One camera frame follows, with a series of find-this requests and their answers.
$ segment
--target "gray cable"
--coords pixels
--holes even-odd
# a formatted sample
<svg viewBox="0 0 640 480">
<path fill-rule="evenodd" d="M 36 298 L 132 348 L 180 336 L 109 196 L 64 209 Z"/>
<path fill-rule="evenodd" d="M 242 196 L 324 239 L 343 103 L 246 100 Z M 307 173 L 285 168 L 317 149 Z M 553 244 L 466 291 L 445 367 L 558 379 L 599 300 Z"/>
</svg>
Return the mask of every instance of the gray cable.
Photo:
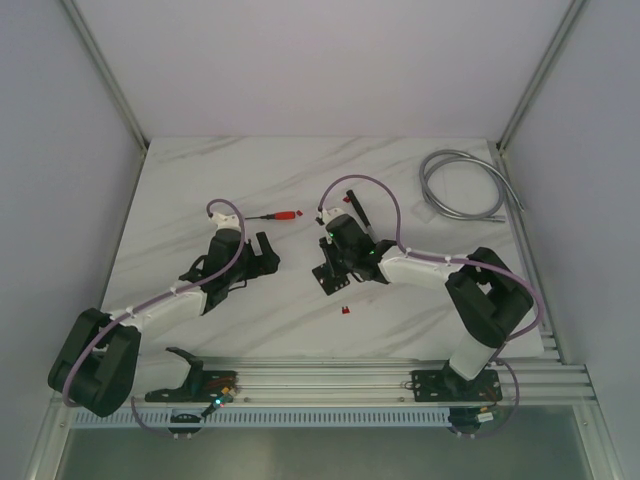
<svg viewBox="0 0 640 480">
<path fill-rule="evenodd" d="M 467 162 L 482 167 L 491 177 L 498 189 L 498 200 L 496 204 L 485 212 L 481 213 L 464 213 L 445 205 L 438 197 L 436 197 L 431 187 L 429 187 L 429 179 L 440 167 L 444 167 L 450 163 Z M 506 198 L 506 192 L 509 192 L 511 198 L 515 201 L 520 210 L 524 210 L 522 202 L 516 195 L 508 180 L 490 163 L 480 160 L 467 152 L 460 150 L 438 150 L 427 156 L 420 164 L 420 184 L 422 185 L 422 196 L 424 201 L 431 205 L 436 212 L 447 218 L 455 220 L 482 220 L 485 222 L 505 222 L 506 219 L 502 215 L 496 215 L 500 210 Z"/>
</svg>

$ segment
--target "marble surface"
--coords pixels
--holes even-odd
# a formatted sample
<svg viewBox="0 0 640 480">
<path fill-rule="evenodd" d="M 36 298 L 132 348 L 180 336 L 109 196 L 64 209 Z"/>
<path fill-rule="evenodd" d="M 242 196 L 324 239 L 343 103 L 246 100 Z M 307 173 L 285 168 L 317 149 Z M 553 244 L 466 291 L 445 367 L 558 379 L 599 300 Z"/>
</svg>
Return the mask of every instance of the marble surface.
<svg viewBox="0 0 640 480">
<path fill-rule="evenodd" d="M 407 285 L 355 284 L 327 297 L 311 269 L 323 263 L 314 221 L 318 200 L 336 178 L 364 173 L 385 182 L 403 213 L 403 239 L 414 249 L 442 254 L 494 249 L 522 273 L 510 225 L 443 218 L 420 195 L 417 169 L 442 148 L 468 151 L 487 161 L 480 139 L 210 137 L 152 141 L 109 282 L 104 308 L 135 305 L 166 290 L 207 252 L 214 233 L 204 207 L 227 198 L 246 216 L 301 210 L 290 222 L 253 220 L 248 235 L 265 231 L 281 257 L 278 273 L 246 289 L 206 315 L 174 328 L 156 342 L 198 355 L 232 357 L 394 357 L 443 360 L 464 327 L 448 295 Z M 478 167 L 454 164 L 432 177 L 437 194 L 469 212 L 496 199 Z M 346 207 L 353 188 L 381 238 L 392 238 L 395 215 L 379 187 L 347 181 L 327 206 Z M 351 313 L 342 314 L 348 306 Z M 532 312 L 523 320 L 529 323 Z M 543 351 L 538 331 L 507 346 L 505 357 Z"/>
</svg>

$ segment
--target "purple cable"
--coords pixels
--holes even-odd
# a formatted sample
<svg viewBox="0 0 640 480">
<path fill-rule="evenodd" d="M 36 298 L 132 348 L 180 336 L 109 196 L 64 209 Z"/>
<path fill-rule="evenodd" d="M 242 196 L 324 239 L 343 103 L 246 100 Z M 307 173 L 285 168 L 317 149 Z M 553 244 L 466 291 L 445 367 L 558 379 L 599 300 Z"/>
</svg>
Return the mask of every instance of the purple cable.
<svg viewBox="0 0 640 480">
<path fill-rule="evenodd" d="M 511 410 L 511 412 L 509 412 L 509 416 L 502 423 L 502 425 L 500 425 L 495 430 L 491 430 L 490 432 L 487 432 L 487 433 L 473 433 L 473 434 L 462 433 L 460 430 L 458 430 L 456 427 L 454 427 L 452 425 L 451 426 L 451 430 L 461 438 L 469 438 L 471 440 L 475 440 L 475 439 L 478 439 L 478 438 L 493 437 L 494 435 L 497 435 L 502 430 L 504 430 L 507 427 L 507 425 L 509 425 L 511 423 L 511 421 L 513 420 L 513 417 L 516 414 L 516 411 L 518 410 L 518 406 L 520 405 L 520 384 L 518 383 L 518 378 L 516 377 L 516 372 L 513 370 L 511 365 L 509 365 L 507 362 L 505 362 L 501 358 L 496 360 L 496 365 L 504 365 L 505 367 L 507 367 L 507 370 L 509 370 L 509 373 L 511 374 L 511 378 L 513 378 L 513 386 L 516 389 L 516 396 L 513 399 L 513 408 Z"/>
<path fill-rule="evenodd" d="M 165 432 L 164 430 L 158 430 L 157 428 L 151 428 L 149 425 L 147 425 L 146 423 L 144 423 L 142 421 L 142 418 L 140 417 L 140 414 L 138 413 L 138 410 L 136 409 L 136 400 L 134 397 L 131 397 L 131 413 L 133 414 L 133 419 L 136 421 L 136 423 L 138 424 L 138 426 L 143 429 L 145 432 L 149 432 L 152 435 L 155 435 L 157 437 L 163 437 L 163 438 L 179 438 L 179 436 L 176 434 L 174 435 L 171 432 Z"/>
<path fill-rule="evenodd" d="M 400 232 L 402 227 L 402 213 L 400 212 L 400 204 L 398 203 L 398 199 L 393 194 L 391 189 L 389 189 L 389 187 L 387 187 L 380 180 L 377 180 L 373 177 L 370 177 L 368 175 L 362 175 L 362 174 L 352 174 L 352 175 L 345 175 L 344 177 L 340 177 L 337 180 L 335 180 L 331 185 L 329 185 L 329 187 L 327 187 L 325 192 L 322 194 L 322 198 L 320 198 L 320 203 L 318 204 L 318 211 L 319 212 L 322 211 L 322 207 L 324 205 L 325 200 L 327 199 L 327 195 L 329 195 L 329 192 L 333 190 L 333 188 L 337 184 L 352 178 L 358 178 L 358 179 L 368 180 L 370 182 L 373 182 L 389 194 L 389 197 L 391 197 L 391 201 L 393 202 L 393 205 L 396 208 L 396 243 L 398 244 L 398 248 L 402 253 L 406 254 L 409 257 L 426 260 L 427 262 L 437 262 L 437 263 L 445 263 L 445 264 L 453 263 L 456 265 L 470 265 L 473 267 L 484 268 L 485 270 L 491 270 L 492 272 L 496 272 L 501 275 L 504 275 L 505 277 L 510 278 L 514 282 L 519 283 L 527 290 L 527 292 L 529 292 L 529 294 L 533 297 L 538 307 L 536 318 L 533 320 L 533 322 L 531 322 L 529 325 L 524 327 L 522 330 L 519 330 L 516 333 L 512 333 L 511 335 L 509 335 L 506 340 L 507 342 L 509 340 L 513 340 L 515 338 L 521 337 L 526 333 L 529 333 L 531 330 L 533 330 L 540 324 L 540 322 L 542 321 L 542 317 L 544 315 L 544 302 L 542 300 L 542 296 L 536 291 L 535 288 L 533 288 L 533 285 L 527 282 L 524 278 L 519 277 L 518 275 L 510 272 L 509 270 L 505 270 L 503 268 L 496 267 L 495 265 L 490 265 L 488 263 L 469 260 L 468 258 L 451 258 L 450 260 L 447 260 L 446 258 L 439 257 L 437 255 L 427 255 L 423 253 L 416 253 L 411 251 L 411 249 L 407 249 L 402 243 L 401 232 Z M 500 349 L 498 349 L 498 351 L 494 354 L 494 358 L 497 357 L 497 355 L 502 351 L 503 348 L 504 348 L 504 345 Z"/>
<path fill-rule="evenodd" d="M 225 205 L 231 207 L 231 210 L 233 210 L 233 213 L 235 213 L 238 216 L 238 220 L 240 222 L 240 245 L 238 245 L 238 250 L 236 250 L 236 253 L 231 258 L 231 260 L 229 260 L 229 263 L 227 263 L 224 267 L 222 267 L 216 273 L 214 273 L 212 275 L 209 275 L 208 277 L 203 278 L 202 280 L 200 280 L 200 281 L 198 281 L 196 283 L 192 283 L 191 285 L 185 285 L 183 287 L 177 288 L 175 290 L 175 294 L 184 293 L 184 292 L 186 292 L 188 290 L 192 290 L 192 289 L 194 289 L 196 287 L 204 285 L 207 282 L 210 282 L 211 280 L 214 280 L 214 279 L 218 278 L 219 276 L 221 276 L 225 272 L 227 272 L 231 267 L 233 267 L 233 265 L 236 263 L 236 261 L 238 261 L 238 258 L 240 258 L 240 255 L 242 254 L 242 250 L 244 249 L 244 241 L 245 241 L 245 238 L 246 238 L 245 228 L 244 228 L 244 217 L 240 213 L 240 210 L 238 210 L 238 208 L 233 203 L 231 203 L 229 200 L 225 200 L 223 198 L 216 198 L 215 200 L 211 200 L 207 204 L 207 215 L 209 215 L 209 217 L 211 217 L 213 215 L 211 213 L 211 206 L 216 204 L 216 203 L 224 203 Z M 62 387 L 62 401 L 64 402 L 64 404 L 67 407 L 77 407 L 78 406 L 78 404 L 72 402 L 71 399 L 69 398 L 69 391 L 71 390 L 71 384 L 73 383 L 73 379 L 75 378 L 76 374 L 78 373 L 78 370 L 80 370 L 80 366 L 84 363 L 84 361 L 87 359 L 87 357 L 89 355 L 91 355 L 91 352 L 96 347 L 96 345 L 98 345 L 98 343 L 100 343 L 100 341 L 104 337 L 106 337 L 107 334 L 111 330 L 113 330 L 117 325 L 122 323 L 127 318 L 131 317 L 132 315 L 135 315 L 136 313 L 141 312 L 142 310 L 145 310 L 145 309 L 155 305 L 156 303 L 161 302 L 162 300 L 164 300 L 166 298 L 171 297 L 172 295 L 174 295 L 174 293 L 171 292 L 171 291 L 168 291 L 168 292 L 165 292 L 165 293 L 161 293 L 160 295 L 158 295 L 156 297 L 153 297 L 152 299 L 147 300 L 144 303 L 141 303 L 137 307 L 134 307 L 131 310 L 131 313 L 129 313 L 129 312 L 123 313 L 122 315 L 117 317 L 112 322 L 109 322 L 109 324 L 106 327 L 104 327 L 93 338 L 93 340 L 91 340 L 91 342 L 89 342 L 89 344 L 85 347 L 85 349 L 82 351 L 82 353 L 80 354 L 80 356 L 78 357 L 76 362 L 71 367 L 71 370 L 69 371 L 69 375 L 67 375 L 67 379 L 65 380 L 64 386 Z"/>
</svg>

